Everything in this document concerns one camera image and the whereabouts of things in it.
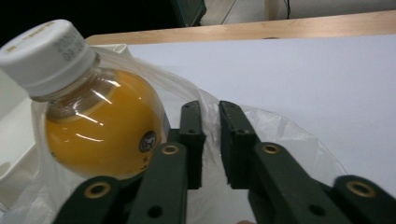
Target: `clear plastic bag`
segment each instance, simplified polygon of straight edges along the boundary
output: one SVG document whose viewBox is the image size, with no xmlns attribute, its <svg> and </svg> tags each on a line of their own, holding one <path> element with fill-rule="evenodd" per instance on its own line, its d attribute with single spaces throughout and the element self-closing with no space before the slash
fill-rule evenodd
<svg viewBox="0 0 396 224">
<path fill-rule="evenodd" d="M 255 221 L 248 203 L 248 191 L 231 189 L 221 162 L 219 149 L 219 100 L 200 90 L 183 77 L 171 74 L 143 60 L 95 48 L 102 57 L 102 66 L 131 71 L 146 79 L 159 93 L 172 128 L 178 128 L 180 108 L 198 100 L 206 134 L 203 154 L 203 186 L 189 190 L 187 223 L 237 223 Z M 34 125 L 43 104 L 33 103 Z M 248 105 L 240 105 L 260 139 L 287 148 L 290 154 L 316 180 L 332 185 L 344 175 L 342 165 L 320 141 L 282 116 Z M 5 214 L 3 223 L 51 223 L 64 201 L 85 179 L 64 169 L 54 161 L 43 143 L 42 133 L 35 134 L 39 168 L 30 185 Z"/>
</svg>

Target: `bolt hole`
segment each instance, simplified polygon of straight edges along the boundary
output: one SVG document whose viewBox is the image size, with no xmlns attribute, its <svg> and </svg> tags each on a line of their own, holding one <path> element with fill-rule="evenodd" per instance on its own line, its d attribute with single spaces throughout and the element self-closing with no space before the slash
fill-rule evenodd
<svg viewBox="0 0 396 224">
<path fill-rule="evenodd" d="M 163 209 L 160 206 L 152 206 L 148 210 L 149 217 L 156 218 L 156 217 L 160 217 L 162 215 L 163 215 Z"/>
<path fill-rule="evenodd" d="M 312 214 L 314 214 L 314 215 L 316 215 L 318 217 L 326 216 L 326 211 L 322 207 L 320 207 L 318 205 L 311 204 L 311 205 L 309 205 L 308 208 L 309 208 L 309 211 L 311 211 Z"/>
<path fill-rule="evenodd" d="M 361 197 L 365 198 L 374 198 L 375 197 L 375 190 L 371 188 L 369 185 L 360 182 L 360 181 L 349 181 L 346 183 L 346 187 Z"/>
<path fill-rule="evenodd" d="M 85 189 L 84 195 L 90 199 L 97 199 L 108 194 L 110 190 L 111 186 L 107 182 L 96 182 Z"/>
<path fill-rule="evenodd" d="M 172 155 L 172 154 L 178 153 L 178 151 L 179 151 L 179 148 L 176 146 L 163 147 L 163 154 L 166 154 L 166 155 Z"/>
<path fill-rule="evenodd" d="M 280 148 L 276 146 L 264 146 L 262 150 L 268 154 L 277 154 L 280 152 Z"/>
</svg>

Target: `orange juice bottle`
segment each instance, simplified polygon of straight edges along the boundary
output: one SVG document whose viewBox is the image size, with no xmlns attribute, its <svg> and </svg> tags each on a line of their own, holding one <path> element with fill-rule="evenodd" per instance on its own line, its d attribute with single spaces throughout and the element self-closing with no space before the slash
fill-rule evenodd
<svg viewBox="0 0 396 224">
<path fill-rule="evenodd" d="M 56 20 L 0 49 L 0 66 L 46 102 L 44 135 L 53 158 L 86 176 L 128 178 L 145 170 L 164 140 L 163 105 L 142 77 L 99 66 L 69 21 Z"/>
</svg>

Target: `bottle logo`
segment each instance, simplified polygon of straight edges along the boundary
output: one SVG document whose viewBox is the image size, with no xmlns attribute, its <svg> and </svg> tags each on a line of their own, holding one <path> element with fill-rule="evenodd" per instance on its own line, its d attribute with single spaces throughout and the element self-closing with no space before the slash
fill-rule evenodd
<svg viewBox="0 0 396 224">
<path fill-rule="evenodd" d="M 157 134 L 154 131 L 149 131 L 143 135 L 140 140 L 139 149 L 142 152 L 148 152 L 152 150 L 157 142 Z"/>
</svg>

